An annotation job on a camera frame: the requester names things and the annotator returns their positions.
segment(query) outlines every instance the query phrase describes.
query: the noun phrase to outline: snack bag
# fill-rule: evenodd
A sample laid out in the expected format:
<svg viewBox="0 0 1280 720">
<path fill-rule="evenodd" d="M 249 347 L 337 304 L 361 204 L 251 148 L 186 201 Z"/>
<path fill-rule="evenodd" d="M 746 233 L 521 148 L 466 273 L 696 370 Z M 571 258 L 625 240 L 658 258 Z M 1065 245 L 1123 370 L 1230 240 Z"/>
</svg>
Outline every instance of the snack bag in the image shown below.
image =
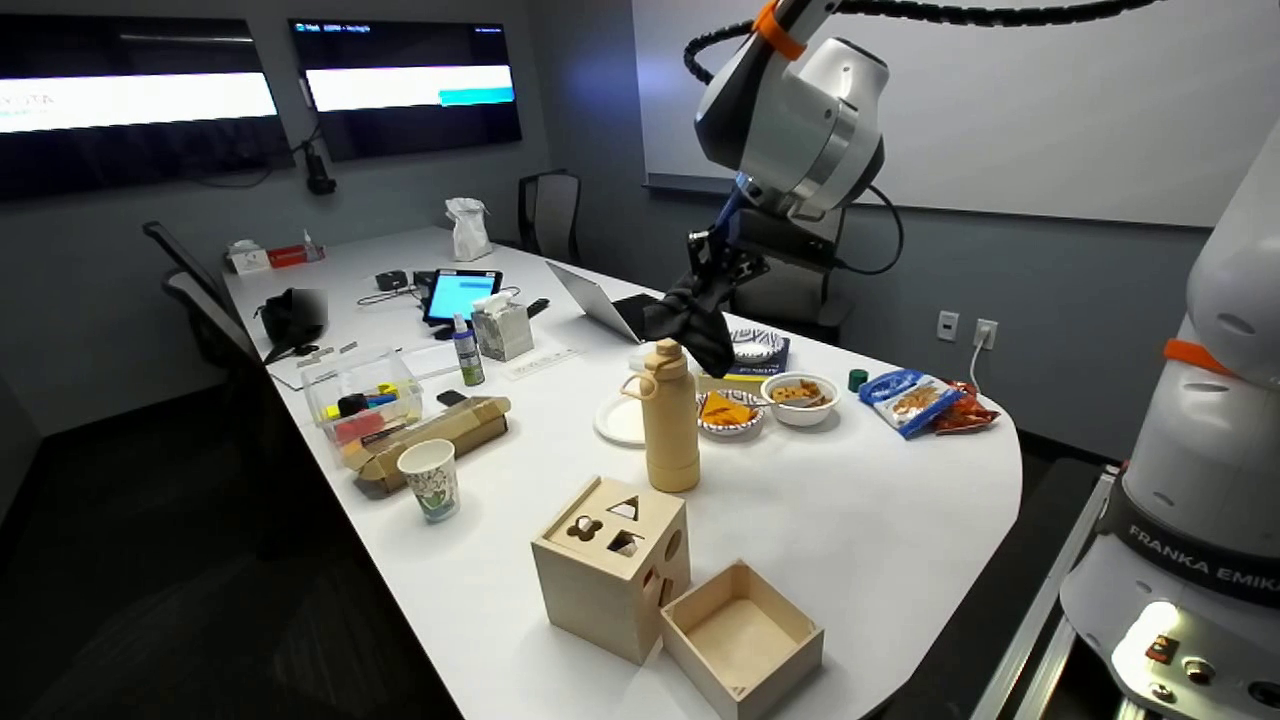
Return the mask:
<svg viewBox="0 0 1280 720">
<path fill-rule="evenodd" d="M 901 435 L 920 435 L 937 414 L 946 414 L 959 393 L 928 370 L 895 368 L 864 386 L 855 394 Z"/>
</svg>

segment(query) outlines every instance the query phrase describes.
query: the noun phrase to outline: tablet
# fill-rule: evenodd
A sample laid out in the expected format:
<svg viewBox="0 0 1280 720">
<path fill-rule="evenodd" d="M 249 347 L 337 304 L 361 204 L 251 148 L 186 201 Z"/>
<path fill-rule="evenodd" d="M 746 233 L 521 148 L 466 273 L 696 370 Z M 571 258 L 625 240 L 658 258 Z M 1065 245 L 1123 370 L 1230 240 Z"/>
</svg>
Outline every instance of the tablet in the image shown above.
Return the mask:
<svg viewBox="0 0 1280 720">
<path fill-rule="evenodd" d="M 434 277 L 423 320 L 453 324 L 457 317 L 474 320 L 474 307 L 505 287 L 497 266 L 440 266 Z"/>
</svg>

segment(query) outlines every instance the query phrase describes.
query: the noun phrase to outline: electrical outlet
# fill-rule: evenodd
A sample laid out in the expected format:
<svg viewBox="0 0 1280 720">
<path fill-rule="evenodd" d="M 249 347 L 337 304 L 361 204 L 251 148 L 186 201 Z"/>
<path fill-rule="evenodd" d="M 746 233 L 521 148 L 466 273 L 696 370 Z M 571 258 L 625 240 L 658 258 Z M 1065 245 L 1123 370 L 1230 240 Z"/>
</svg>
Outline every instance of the electrical outlet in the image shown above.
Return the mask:
<svg viewBox="0 0 1280 720">
<path fill-rule="evenodd" d="M 982 320 L 971 324 L 971 343 L 995 347 L 995 332 L 1000 332 L 1000 320 L 982 317 Z"/>
<path fill-rule="evenodd" d="M 959 311 L 937 311 L 937 341 L 955 343 L 959 336 Z"/>
</svg>

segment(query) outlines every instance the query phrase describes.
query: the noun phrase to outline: cup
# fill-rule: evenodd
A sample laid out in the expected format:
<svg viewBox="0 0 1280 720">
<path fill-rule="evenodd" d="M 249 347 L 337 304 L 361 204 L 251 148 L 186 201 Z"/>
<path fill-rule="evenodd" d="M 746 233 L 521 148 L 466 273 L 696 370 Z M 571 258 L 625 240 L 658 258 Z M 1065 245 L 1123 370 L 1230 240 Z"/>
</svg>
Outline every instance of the cup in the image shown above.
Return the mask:
<svg viewBox="0 0 1280 720">
<path fill-rule="evenodd" d="M 406 483 L 423 509 L 430 523 L 440 523 L 457 509 L 457 446 L 453 441 L 410 442 L 398 458 Z"/>
</svg>

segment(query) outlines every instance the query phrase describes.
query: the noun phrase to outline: laptop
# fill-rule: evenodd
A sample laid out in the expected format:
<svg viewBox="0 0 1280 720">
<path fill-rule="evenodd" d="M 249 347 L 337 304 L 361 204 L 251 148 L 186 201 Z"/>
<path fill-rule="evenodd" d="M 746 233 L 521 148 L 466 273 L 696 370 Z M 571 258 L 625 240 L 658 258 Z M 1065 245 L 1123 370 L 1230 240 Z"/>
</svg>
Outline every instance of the laptop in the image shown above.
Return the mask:
<svg viewBox="0 0 1280 720">
<path fill-rule="evenodd" d="M 612 329 L 618 336 L 644 343 L 640 336 L 640 311 L 648 304 L 658 304 L 653 294 L 625 294 L 625 300 L 610 300 L 605 287 L 563 264 L 549 264 L 556 273 L 556 278 L 567 287 L 567 294 L 605 329 Z"/>
</svg>

